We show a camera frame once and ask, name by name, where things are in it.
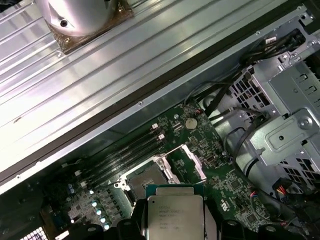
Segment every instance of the side panel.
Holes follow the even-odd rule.
[[[212,56],[212,59],[209,59],[208,62],[205,62],[200,66],[197,66],[197,64],[191,65],[188,69],[190,71],[189,73],[185,73],[182,77],[179,77],[171,84],[164,86],[161,90],[158,90],[152,95],[144,98],[140,96],[141,101],[139,102],[139,104],[135,104],[137,102],[134,101],[133,103],[131,103],[132,107],[128,105],[127,108],[130,108],[126,109],[120,114],[119,112],[117,112],[118,115],[115,116],[115,114],[112,115],[113,113],[108,112],[108,110],[114,109],[113,107],[118,107],[120,105],[120,103],[118,102],[116,105],[104,110],[101,113],[104,114],[102,115],[102,118],[105,117],[105,123],[101,122],[100,120],[100,122],[98,122],[100,123],[100,125],[96,126],[95,129],[92,129],[89,126],[88,133],[84,131],[81,132],[83,134],[82,135],[79,132],[76,132],[78,136],[72,138],[72,142],[68,142],[66,146],[60,145],[54,151],[48,152],[48,154],[46,154],[46,152],[41,149],[43,151],[42,154],[40,154],[41,152],[39,153],[39,151],[37,151],[27,158],[21,160],[14,166],[6,169],[5,172],[0,175],[0,177],[2,177],[3,179],[3,181],[1,182],[2,186],[0,187],[0,193],[5,192],[6,190],[12,188],[14,185],[20,183],[21,181],[24,181],[25,179],[40,172],[50,165],[52,168],[54,166],[57,166],[53,163],[59,164],[61,163],[61,161],[65,161],[68,159],[75,160],[76,158],[86,157],[87,155],[92,154],[94,151],[98,151],[97,146],[105,147],[109,145],[110,143],[112,143],[112,141],[119,139],[121,136],[125,135],[129,131],[132,131],[134,128],[143,124],[148,119],[153,118],[155,115],[165,111],[170,106],[180,102],[186,97],[190,90],[197,86],[200,82],[218,78],[219,75],[225,75],[226,69],[230,70],[233,66],[236,65],[239,57],[244,53],[244,51],[246,51],[248,47],[250,47],[250,44],[254,43],[261,37],[268,35],[270,32],[274,33],[274,29],[277,29],[283,24],[292,21],[294,18],[297,18],[297,16],[305,13],[305,11],[305,7],[300,7],[299,9],[296,8],[289,14],[281,17],[279,20],[273,20],[272,24],[261,29],[259,31],[259,34],[256,34],[254,32],[254,34],[249,35],[248,37],[246,37],[246,35],[242,35],[242,37],[236,38],[234,34],[226,37],[222,41],[225,44],[230,39],[237,39],[239,43],[236,44],[232,41],[231,43],[234,43],[234,46],[230,46],[230,48],[224,50],[226,45],[223,45],[223,50],[219,50],[220,52],[213,51],[213,53],[210,51],[214,47],[217,48],[217,46],[219,46],[219,43],[211,46],[209,48],[210,51],[203,51],[201,55],[203,53],[211,53],[211,55],[207,55],[207,58],[208,56]],[[164,76],[168,77],[168,74],[171,75],[172,71],[164,74]],[[179,74],[177,73],[177,75],[173,75],[173,78],[171,79],[175,79],[178,76]],[[153,81],[151,83],[153,89],[156,88],[157,84],[159,84],[159,81],[162,80],[163,78],[160,77],[157,80]],[[144,92],[147,88],[150,88],[150,84],[147,84],[138,92]],[[65,134],[63,136],[64,139],[62,140],[65,140],[68,134]],[[41,171],[42,176],[45,176],[46,170]]]
[[[272,11],[283,3],[286,7]],[[70,55],[60,52],[36,5],[24,0],[8,9],[0,19],[0,156],[5,159],[0,166],[1,181],[89,130],[92,125],[48,147],[103,110],[110,109],[103,112],[96,125],[143,99],[150,92],[144,86],[150,88],[152,80],[156,79],[152,85],[160,87],[157,78],[183,62],[211,47],[210,53],[196,63],[208,61],[260,30],[261,25],[297,9],[300,3],[135,1],[135,18]],[[262,16],[265,21],[257,20]],[[238,37],[225,41],[236,32],[240,32]],[[169,83],[195,67],[185,65],[179,73],[166,75],[161,83]],[[22,163],[44,146],[48,148],[43,153]]]

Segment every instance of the metal vent grille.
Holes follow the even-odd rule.
[[[320,180],[320,174],[315,172],[311,161],[305,158],[296,158],[295,160],[301,169],[292,167],[291,164],[289,164],[286,160],[281,162],[282,167],[288,177],[292,181],[314,186],[314,181]]]
[[[39,227],[33,232],[30,232],[27,236],[21,238],[20,240],[48,240],[48,238],[43,228]]]
[[[255,85],[249,72],[242,79],[236,81],[230,90],[243,108],[260,110],[270,105],[266,95]],[[251,120],[255,117],[250,113],[247,114]]]

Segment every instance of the metal chassis panel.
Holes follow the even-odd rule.
[[[126,96],[284,2],[149,0],[69,55],[30,0],[8,9],[0,19],[0,172],[101,111],[118,112],[133,101]]]
[[[247,39],[245,39],[246,35],[243,35],[242,38],[244,38],[245,40],[228,48],[228,50],[226,51],[220,50],[221,54],[219,55],[218,55],[219,52],[215,52],[213,56],[215,55],[216,57],[214,57],[212,60],[202,64],[195,70],[190,69],[189,73],[180,77],[179,79],[172,82],[171,84],[164,86],[161,90],[146,97],[143,101],[139,101],[138,104],[135,104],[129,109],[123,111],[122,113],[114,116],[113,118],[108,119],[106,123],[90,131],[86,135],[80,136],[79,139],[76,139],[74,142],[68,144],[66,147],[62,149],[57,149],[55,153],[51,152],[50,155],[43,157],[43,159],[34,158],[32,162],[33,166],[30,166],[28,170],[23,169],[25,168],[25,165],[24,165],[22,170],[18,173],[18,175],[15,175],[18,172],[16,171],[16,172],[13,172],[13,174],[11,174],[9,178],[4,179],[5,181],[2,183],[5,183],[5,182],[6,183],[0,187],[0,193],[7,191],[8,189],[12,188],[16,184],[26,180],[27,178],[31,177],[35,173],[38,173],[39,171],[50,166],[54,162],[62,159],[63,157],[65,157],[64,158],[64,161],[65,161],[66,159],[74,158],[75,156],[78,156],[78,157],[81,156],[79,152],[80,149],[78,149],[78,147],[81,146],[82,151],[89,150],[91,144],[95,143],[95,137],[97,136],[100,136],[101,138],[104,138],[104,139],[106,139],[106,137],[107,139],[110,139],[110,141],[107,140],[107,143],[106,143],[107,145],[113,141],[112,139],[116,139],[116,138],[119,139],[123,134],[126,134],[127,132],[138,127],[139,124],[142,124],[143,122],[152,118],[154,115],[166,110],[170,106],[181,101],[185,97],[186,93],[190,91],[190,89],[192,89],[195,85],[199,84],[199,81],[195,79],[196,77],[200,75],[204,76],[201,78],[201,81],[202,80],[205,81],[206,79],[212,79],[214,77],[212,75],[212,72],[209,73],[207,70],[209,70],[213,66],[214,66],[214,69],[216,69],[216,74],[217,75],[221,74],[223,69],[227,69],[228,66],[232,67],[236,64],[236,62],[238,61],[237,57],[241,55],[241,50],[245,51],[245,47],[247,47],[249,44],[254,43],[256,40],[258,40],[262,36],[268,34],[272,30],[278,28],[283,23],[288,22],[294,17],[301,15],[305,11],[306,9],[304,7],[299,7],[298,9],[289,13],[288,15],[281,17],[279,20],[276,20],[274,23],[272,23],[268,27],[260,30],[257,34],[251,35]],[[230,58],[230,56],[234,54],[236,54],[237,56],[235,58]]]

